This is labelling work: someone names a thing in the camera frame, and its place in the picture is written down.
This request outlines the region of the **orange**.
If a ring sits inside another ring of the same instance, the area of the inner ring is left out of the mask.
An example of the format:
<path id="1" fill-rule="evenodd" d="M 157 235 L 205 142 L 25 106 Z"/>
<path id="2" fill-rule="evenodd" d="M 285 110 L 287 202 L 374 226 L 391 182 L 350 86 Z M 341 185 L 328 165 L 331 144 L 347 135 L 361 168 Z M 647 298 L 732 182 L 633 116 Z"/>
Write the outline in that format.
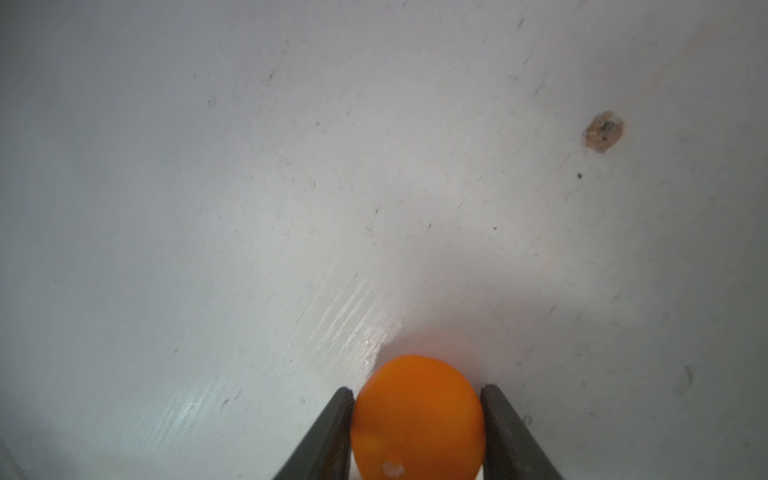
<path id="1" fill-rule="evenodd" d="M 485 456 L 483 409 L 449 364 L 399 356 L 358 393 L 350 440 L 364 479 L 474 479 Z"/>

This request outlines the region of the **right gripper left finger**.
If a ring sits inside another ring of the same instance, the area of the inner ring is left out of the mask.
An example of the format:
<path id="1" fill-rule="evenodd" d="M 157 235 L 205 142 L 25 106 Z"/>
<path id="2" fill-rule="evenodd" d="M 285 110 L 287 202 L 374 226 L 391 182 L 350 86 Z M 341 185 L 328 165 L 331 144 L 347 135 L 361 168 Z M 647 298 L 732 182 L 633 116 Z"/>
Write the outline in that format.
<path id="1" fill-rule="evenodd" d="M 348 480 L 355 398 L 348 387 L 331 397 L 274 480 Z"/>

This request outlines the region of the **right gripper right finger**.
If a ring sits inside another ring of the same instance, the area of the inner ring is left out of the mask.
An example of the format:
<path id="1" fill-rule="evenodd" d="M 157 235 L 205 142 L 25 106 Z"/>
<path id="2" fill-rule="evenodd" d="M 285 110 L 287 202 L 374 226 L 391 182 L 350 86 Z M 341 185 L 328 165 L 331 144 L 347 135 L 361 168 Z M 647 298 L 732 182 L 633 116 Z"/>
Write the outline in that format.
<path id="1" fill-rule="evenodd" d="M 502 390 L 481 389 L 486 448 L 483 478 L 489 480 L 563 480 Z"/>

